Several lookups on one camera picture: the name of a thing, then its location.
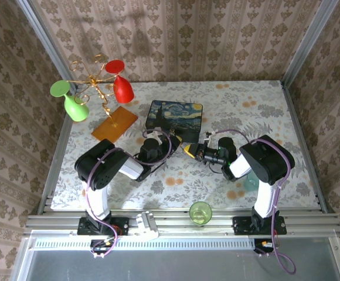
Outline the starry night painted box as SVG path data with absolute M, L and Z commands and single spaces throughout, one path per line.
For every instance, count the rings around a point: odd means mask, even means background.
M 153 100 L 145 127 L 174 130 L 183 142 L 198 143 L 202 124 L 203 105 L 197 103 Z

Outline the teal transparent glass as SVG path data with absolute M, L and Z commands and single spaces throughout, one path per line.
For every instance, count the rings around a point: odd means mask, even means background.
M 254 171 L 250 171 L 244 179 L 244 188 L 248 192 L 257 191 L 259 189 L 259 178 Z

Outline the green transparent plastic cup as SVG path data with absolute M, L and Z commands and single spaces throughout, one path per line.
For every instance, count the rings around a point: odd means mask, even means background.
M 191 205 L 189 217 L 194 224 L 205 225 L 212 218 L 212 208 L 204 201 L 197 201 Z

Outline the red plastic wine glass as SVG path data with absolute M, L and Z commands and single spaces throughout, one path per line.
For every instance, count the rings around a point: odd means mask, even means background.
M 106 72 L 115 75 L 113 82 L 113 90 L 115 98 L 120 104 L 127 104 L 134 99 L 134 92 L 130 82 L 121 76 L 125 69 L 125 64 L 122 60 L 109 61 L 105 66 Z

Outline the green plastic wine glass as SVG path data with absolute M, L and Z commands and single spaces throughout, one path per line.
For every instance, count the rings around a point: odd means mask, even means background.
M 59 80 L 50 88 L 50 94 L 53 97 L 64 97 L 64 108 L 66 113 L 71 117 L 74 122 L 81 122 L 89 115 L 87 105 L 76 96 L 69 95 L 71 85 L 66 80 Z

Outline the black connector board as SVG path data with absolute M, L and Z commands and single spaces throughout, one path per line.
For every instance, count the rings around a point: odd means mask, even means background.
M 104 258 L 114 246 L 114 238 L 92 239 L 90 242 L 90 252 L 94 258 Z
M 269 257 L 270 255 L 274 255 L 274 250 L 278 249 L 279 243 L 274 240 L 272 242 L 271 239 L 255 239 L 254 240 L 254 252 L 261 255 Z

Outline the grey metal sheet panel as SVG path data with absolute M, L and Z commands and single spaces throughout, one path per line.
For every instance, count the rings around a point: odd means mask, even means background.
M 340 281 L 340 238 L 285 238 L 274 255 L 252 250 L 116 251 L 94 258 L 90 251 L 37 251 L 26 239 L 9 281 Z

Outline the aluminium front frame rail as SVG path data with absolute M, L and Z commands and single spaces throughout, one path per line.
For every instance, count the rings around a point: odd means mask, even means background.
M 159 235 L 170 238 L 229 238 L 233 236 L 233 217 L 250 215 L 249 209 L 214 209 L 212 219 L 204 226 L 194 224 L 185 208 L 157 209 L 152 211 Z M 287 229 L 285 238 L 340 237 L 340 223 L 335 214 L 319 210 L 282 209 Z M 45 237 L 75 236 L 81 217 L 79 211 L 49 211 L 30 215 L 24 235 Z

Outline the white plastic mount bracket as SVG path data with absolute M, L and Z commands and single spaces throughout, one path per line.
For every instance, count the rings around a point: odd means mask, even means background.
M 151 241 L 159 237 L 158 227 L 151 211 L 144 211 L 136 216 L 138 230 L 135 233 L 142 242 Z

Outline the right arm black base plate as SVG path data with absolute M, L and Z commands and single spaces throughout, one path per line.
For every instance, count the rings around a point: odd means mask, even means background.
M 253 222 L 253 217 L 241 216 L 233 217 L 232 227 L 235 235 L 270 235 L 272 217 L 256 220 L 257 225 Z M 278 235 L 285 235 L 287 229 L 284 217 L 276 216 L 274 219 L 274 230 Z

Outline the aluminium side frame rail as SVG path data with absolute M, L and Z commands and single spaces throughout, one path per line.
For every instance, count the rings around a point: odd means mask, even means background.
M 289 93 L 288 87 L 284 84 L 284 82 L 280 81 L 280 85 L 284 94 L 284 98 L 286 100 L 287 106 L 288 106 L 288 111 L 290 113 L 295 133 L 297 135 L 298 143 L 300 146 L 300 149 L 302 151 L 302 155 L 304 157 L 304 163 L 307 168 L 311 183 L 313 185 L 314 193 L 316 198 L 318 199 L 318 205 L 320 207 L 320 210 L 323 213 L 328 213 L 328 214 L 334 214 L 335 212 L 331 209 L 331 207 L 328 205 L 326 202 L 326 199 L 324 198 L 322 188 L 320 186 L 320 183 L 318 181 L 317 177 L 317 171 L 314 167 L 314 164 L 312 162 L 312 157 L 310 155 L 310 152 L 308 150 L 304 134 L 301 128 L 301 124 L 299 122 L 294 103 L 291 99 L 291 95 Z
M 69 93 L 70 89 L 71 85 L 66 80 L 57 81 L 50 88 L 50 93 L 53 97 L 63 97 L 62 109 L 65 112 L 66 106 L 64 103 L 68 99 L 67 94 Z M 62 128 L 57 141 L 56 150 L 52 159 L 52 164 L 50 166 L 50 170 L 48 172 L 46 183 L 43 189 L 43 194 L 38 205 L 37 215 L 42 215 L 45 212 L 46 202 L 55 191 L 71 127 L 72 119 L 69 117 L 68 113 L 65 113 Z

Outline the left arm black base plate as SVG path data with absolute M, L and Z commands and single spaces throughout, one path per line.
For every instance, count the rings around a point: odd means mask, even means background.
M 112 217 L 110 219 L 110 225 L 115 229 L 118 236 L 128 235 L 128 223 L 129 218 L 127 217 Z M 89 217 L 82 217 L 79 219 L 79 224 L 77 228 L 77 235 L 114 235 L 113 230 L 97 222 Z

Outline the aluminium frame post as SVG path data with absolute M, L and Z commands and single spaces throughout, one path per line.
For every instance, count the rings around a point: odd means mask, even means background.
M 57 49 L 55 41 L 52 39 L 45 22 L 40 17 L 40 13 L 35 8 L 32 0 L 16 0 L 24 15 L 29 21 L 31 27 L 43 44 L 46 52 L 48 53 L 51 61 L 57 68 L 57 71 L 64 80 L 72 80 L 69 65 L 63 60 L 60 51 Z
M 327 24 L 331 14 L 336 8 L 339 0 L 322 0 L 320 6 L 314 15 L 293 59 L 287 68 L 285 75 L 282 79 L 284 87 L 288 88 L 295 80 L 302 65 L 305 63 L 307 56 L 314 47 L 317 39 Z

